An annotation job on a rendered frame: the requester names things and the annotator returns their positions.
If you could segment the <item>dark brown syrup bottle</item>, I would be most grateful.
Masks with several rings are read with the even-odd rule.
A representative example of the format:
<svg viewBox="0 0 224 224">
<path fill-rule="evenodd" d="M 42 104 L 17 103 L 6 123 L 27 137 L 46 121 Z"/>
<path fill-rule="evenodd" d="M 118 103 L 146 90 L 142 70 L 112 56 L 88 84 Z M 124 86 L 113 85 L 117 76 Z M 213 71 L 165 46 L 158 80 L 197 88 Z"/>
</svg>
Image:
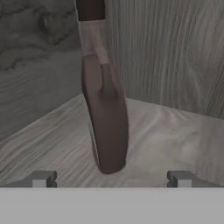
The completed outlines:
<svg viewBox="0 0 224 224">
<path fill-rule="evenodd" d="M 74 0 L 82 50 L 81 88 L 90 118 L 94 159 L 100 172 L 126 164 L 129 122 L 123 88 L 110 60 L 105 0 Z"/>
</svg>

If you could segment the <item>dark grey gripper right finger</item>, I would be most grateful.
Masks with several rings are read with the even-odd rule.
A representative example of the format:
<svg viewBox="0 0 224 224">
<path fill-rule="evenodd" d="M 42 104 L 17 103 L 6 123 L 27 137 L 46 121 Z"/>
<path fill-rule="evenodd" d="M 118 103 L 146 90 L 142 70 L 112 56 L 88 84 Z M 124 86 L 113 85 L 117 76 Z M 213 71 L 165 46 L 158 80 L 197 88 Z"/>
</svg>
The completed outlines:
<svg viewBox="0 0 224 224">
<path fill-rule="evenodd" d="M 221 187 L 221 185 L 214 182 L 209 182 L 198 178 L 195 174 L 190 171 L 168 171 L 167 172 L 167 186 L 168 187 Z"/>
</svg>

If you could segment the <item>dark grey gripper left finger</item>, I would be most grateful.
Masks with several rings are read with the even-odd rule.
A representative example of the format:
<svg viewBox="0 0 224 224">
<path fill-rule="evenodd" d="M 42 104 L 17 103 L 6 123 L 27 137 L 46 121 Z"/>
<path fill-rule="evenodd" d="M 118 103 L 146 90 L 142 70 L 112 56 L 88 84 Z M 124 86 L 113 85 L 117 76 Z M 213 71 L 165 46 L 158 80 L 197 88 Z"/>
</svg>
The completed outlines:
<svg viewBox="0 0 224 224">
<path fill-rule="evenodd" d="M 34 187 L 56 187 L 56 171 L 34 171 L 25 178 L 10 182 L 3 187 L 9 188 L 34 188 Z"/>
</svg>

